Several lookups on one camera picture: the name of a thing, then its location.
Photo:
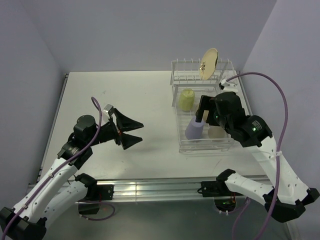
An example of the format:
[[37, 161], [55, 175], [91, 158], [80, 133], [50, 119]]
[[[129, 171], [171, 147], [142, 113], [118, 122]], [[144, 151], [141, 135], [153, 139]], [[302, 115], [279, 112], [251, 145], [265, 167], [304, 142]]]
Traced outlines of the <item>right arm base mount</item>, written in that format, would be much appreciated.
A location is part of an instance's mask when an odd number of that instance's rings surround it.
[[225, 195], [223, 184], [217, 180], [202, 181], [197, 193], [201, 194], [204, 198], [222, 197]]

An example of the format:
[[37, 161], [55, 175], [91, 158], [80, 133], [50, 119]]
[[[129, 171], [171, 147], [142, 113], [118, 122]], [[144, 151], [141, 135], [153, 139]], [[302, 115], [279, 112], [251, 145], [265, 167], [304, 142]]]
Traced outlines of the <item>cream floral plate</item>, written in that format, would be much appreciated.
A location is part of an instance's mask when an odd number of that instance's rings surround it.
[[199, 77], [201, 80], [206, 81], [214, 74], [218, 56], [219, 53], [216, 48], [210, 48], [205, 52], [199, 64]]

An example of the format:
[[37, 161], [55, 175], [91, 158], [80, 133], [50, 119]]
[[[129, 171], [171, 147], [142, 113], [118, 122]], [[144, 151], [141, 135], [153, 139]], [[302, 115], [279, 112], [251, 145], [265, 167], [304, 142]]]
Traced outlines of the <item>beige plastic cup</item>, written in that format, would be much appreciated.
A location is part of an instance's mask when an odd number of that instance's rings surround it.
[[211, 126], [207, 134], [210, 139], [223, 139], [226, 136], [225, 130], [220, 126]]

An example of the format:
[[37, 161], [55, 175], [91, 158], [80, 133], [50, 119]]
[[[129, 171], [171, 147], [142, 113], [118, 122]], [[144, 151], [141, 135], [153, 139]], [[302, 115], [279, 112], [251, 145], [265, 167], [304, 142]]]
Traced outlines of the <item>yellow-green mug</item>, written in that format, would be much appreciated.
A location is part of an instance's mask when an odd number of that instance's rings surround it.
[[180, 93], [178, 99], [178, 106], [179, 108], [184, 111], [188, 112], [192, 109], [195, 101], [195, 92], [191, 88], [185, 88]]

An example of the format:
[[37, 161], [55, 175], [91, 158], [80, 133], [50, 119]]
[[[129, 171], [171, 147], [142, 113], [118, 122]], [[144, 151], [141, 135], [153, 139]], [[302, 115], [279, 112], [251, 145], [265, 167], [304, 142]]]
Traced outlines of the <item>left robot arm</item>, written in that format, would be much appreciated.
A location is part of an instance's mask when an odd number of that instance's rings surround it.
[[77, 175], [65, 190], [58, 191], [91, 157], [93, 146], [113, 140], [126, 150], [143, 140], [128, 132], [144, 126], [111, 105], [99, 116], [107, 117], [106, 124], [96, 123], [92, 115], [80, 116], [46, 175], [14, 207], [0, 211], [4, 238], [41, 240], [49, 225], [75, 202], [98, 203], [101, 193], [97, 180], [86, 173]]

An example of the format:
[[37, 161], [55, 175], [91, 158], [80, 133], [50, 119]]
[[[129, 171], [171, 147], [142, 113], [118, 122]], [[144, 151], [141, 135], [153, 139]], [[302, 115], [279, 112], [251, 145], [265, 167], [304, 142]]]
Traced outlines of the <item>purple plastic cup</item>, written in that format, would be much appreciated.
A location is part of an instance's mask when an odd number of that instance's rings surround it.
[[203, 119], [197, 122], [197, 118], [193, 117], [185, 129], [185, 137], [188, 140], [198, 140], [203, 137], [203, 129], [205, 122]]

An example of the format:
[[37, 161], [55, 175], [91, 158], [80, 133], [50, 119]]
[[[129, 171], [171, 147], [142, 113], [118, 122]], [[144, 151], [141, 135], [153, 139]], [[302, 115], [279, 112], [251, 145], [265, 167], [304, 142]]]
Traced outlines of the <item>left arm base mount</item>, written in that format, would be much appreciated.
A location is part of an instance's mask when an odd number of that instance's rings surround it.
[[113, 184], [98, 184], [87, 188], [87, 192], [81, 200], [83, 201], [109, 201], [113, 199]]

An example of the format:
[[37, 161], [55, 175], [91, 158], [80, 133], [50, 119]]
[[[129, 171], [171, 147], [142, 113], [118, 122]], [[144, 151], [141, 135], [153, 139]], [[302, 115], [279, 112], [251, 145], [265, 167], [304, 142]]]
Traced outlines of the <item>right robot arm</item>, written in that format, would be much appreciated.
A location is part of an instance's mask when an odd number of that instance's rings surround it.
[[202, 95], [195, 115], [196, 123], [208, 111], [206, 123], [222, 127], [232, 139], [249, 151], [262, 167], [271, 184], [263, 184], [226, 169], [214, 181], [203, 181], [198, 193], [203, 197], [240, 194], [260, 203], [280, 223], [299, 218], [306, 206], [320, 193], [303, 183], [285, 157], [276, 149], [276, 140], [267, 123], [257, 115], [247, 115], [235, 92], [215, 97]]

